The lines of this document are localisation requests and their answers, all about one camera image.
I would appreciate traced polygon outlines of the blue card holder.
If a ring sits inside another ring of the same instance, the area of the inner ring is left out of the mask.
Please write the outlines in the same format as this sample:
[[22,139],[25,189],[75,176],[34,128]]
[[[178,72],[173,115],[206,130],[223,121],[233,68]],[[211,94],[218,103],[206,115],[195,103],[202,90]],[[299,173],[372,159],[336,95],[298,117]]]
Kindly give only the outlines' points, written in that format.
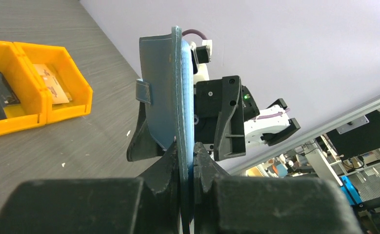
[[136,99],[145,104],[152,138],[163,156],[142,176],[153,192],[166,232],[190,233],[193,198],[193,65],[182,29],[139,39],[141,78]]

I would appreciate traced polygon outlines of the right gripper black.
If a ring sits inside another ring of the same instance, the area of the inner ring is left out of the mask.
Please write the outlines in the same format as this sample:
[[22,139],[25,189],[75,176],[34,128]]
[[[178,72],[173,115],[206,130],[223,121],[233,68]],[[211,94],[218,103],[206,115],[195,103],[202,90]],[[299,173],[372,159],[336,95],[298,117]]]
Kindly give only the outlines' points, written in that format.
[[[195,85],[195,141],[213,150],[214,160],[246,155],[241,79],[199,81]],[[129,162],[163,156],[164,150],[152,138],[145,104],[140,102],[136,129],[126,151]]]

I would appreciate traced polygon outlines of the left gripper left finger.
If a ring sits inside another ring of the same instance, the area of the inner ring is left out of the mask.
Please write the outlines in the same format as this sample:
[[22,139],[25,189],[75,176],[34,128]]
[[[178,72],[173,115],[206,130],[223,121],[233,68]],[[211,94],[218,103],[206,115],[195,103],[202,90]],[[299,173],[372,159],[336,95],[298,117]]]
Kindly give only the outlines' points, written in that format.
[[138,177],[21,183],[0,210],[0,234],[177,234],[177,146]]

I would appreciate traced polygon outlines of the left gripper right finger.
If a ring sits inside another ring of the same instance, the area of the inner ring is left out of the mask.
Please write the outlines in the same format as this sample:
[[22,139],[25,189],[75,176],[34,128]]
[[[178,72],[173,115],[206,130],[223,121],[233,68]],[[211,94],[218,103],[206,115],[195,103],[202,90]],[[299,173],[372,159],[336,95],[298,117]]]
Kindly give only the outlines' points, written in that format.
[[231,176],[194,147],[197,234],[360,234],[345,195],[318,178]]

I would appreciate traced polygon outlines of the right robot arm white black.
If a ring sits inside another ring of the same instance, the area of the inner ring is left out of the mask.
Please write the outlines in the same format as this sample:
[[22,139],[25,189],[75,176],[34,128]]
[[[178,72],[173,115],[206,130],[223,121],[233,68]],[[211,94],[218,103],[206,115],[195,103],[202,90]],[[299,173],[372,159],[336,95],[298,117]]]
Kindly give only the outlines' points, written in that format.
[[136,82],[140,108],[129,161],[163,156],[171,144],[183,160],[205,151],[221,161],[244,156],[253,146],[279,144],[300,129],[281,98],[259,110],[237,75],[195,85],[192,79],[186,63],[145,69]]

